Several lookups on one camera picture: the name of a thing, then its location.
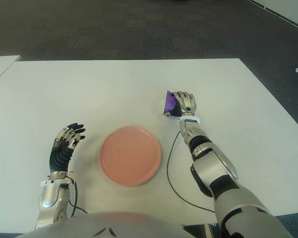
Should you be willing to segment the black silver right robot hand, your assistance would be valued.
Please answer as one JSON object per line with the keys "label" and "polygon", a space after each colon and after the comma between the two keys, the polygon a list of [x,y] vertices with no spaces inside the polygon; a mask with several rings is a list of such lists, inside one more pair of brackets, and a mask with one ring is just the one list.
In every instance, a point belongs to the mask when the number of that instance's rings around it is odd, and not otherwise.
{"label": "black silver right robot hand", "polygon": [[194,116],[196,101],[193,94],[187,92],[167,91],[163,115],[166,117],[179,118],[181,116]]}

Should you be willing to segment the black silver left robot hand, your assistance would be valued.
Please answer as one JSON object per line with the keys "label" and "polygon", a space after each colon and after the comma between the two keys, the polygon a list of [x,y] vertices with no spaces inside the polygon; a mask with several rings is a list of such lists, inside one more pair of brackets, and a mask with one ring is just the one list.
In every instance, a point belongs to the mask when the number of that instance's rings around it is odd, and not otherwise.
{"label": "black silver left robot hand", "polygon": [[56,136],[49,158],[50,172],[67,172],[76,146],[85,138],[83,124],[73,123],[64,127]]}

